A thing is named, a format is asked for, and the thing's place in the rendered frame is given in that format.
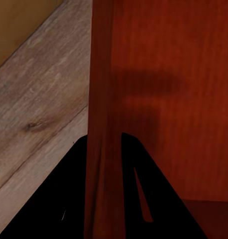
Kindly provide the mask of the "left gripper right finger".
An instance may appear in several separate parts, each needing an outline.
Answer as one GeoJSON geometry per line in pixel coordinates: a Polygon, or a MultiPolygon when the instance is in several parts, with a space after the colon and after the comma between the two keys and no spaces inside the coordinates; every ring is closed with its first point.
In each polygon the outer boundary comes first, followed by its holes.
{"type": "Polygon", "coordinates": [[[121,134],[126,239],[209,239],[140,140],[121,134]],[[143,219],[134,167],[153,222],[143,219]]]}

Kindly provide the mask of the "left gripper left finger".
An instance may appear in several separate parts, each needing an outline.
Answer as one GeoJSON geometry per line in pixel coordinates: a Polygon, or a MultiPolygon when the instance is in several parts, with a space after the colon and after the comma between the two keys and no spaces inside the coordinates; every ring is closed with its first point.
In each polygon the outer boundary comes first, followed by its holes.
{"type": "Polygon", "coordinates": [[[87,135],[66,153],[0,239],[84,239],[87,135]]]}

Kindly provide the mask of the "storage box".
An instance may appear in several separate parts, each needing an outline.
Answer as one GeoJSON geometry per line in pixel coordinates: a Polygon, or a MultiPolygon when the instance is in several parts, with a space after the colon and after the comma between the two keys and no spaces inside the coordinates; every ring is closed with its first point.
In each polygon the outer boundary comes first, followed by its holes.
{"type": "Polygon", "coordinates": [[[93,0],[84,239],[126,239],[123,132],[228,239],[228,0],[93,0]]]}

